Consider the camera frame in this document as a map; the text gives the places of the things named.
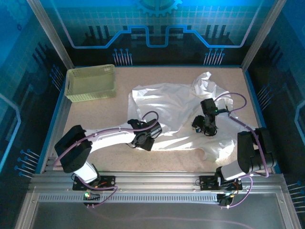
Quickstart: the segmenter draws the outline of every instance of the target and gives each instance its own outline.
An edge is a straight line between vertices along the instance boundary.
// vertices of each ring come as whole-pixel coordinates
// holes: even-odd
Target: crumpled white fabric
[[[192,129],[192,122],[203,115],[200,102],[217,98],[228,91],[209,80],[211,73],[197,77],[192,84],[161,83],[137,86],[129,94],[128,119],[142,119],[151,110],[159,114],[161,135],[156,138],[152,150],[191,150],[200,148],[208,160],[228,157],[237,142],[237,133],[246,130],[228,117],[227,113],[216,116],[217,134],[207,137]],[[219,109],[233,109],[233,100],[225,95],[215,102]],[[155,118],[149,114],[146,120]]]

